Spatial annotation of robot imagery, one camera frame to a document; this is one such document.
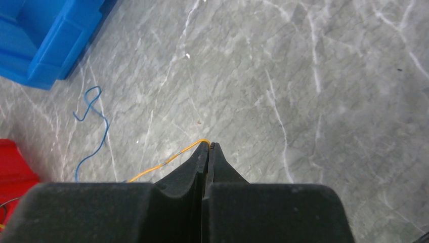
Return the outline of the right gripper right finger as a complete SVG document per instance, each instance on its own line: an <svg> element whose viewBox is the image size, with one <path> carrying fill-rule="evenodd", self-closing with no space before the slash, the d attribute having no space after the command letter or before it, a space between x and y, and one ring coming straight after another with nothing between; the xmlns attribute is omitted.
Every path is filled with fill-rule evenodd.
<svg viewBox="0 0 429 243"><path fill-rule="evenodd" d="M343 204L321 184L247 182L210 147L202 242L354 242Z"/></svg>

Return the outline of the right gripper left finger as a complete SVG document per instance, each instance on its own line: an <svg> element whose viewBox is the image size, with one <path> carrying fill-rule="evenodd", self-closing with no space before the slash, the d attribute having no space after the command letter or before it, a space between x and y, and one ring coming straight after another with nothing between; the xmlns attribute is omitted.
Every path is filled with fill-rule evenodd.
<svg viewBox="0 0 429 243"><path fill-rule="evenodd" d="M1 242L201 242L210 146L156 183L40 183L19 201Z"/></svg>

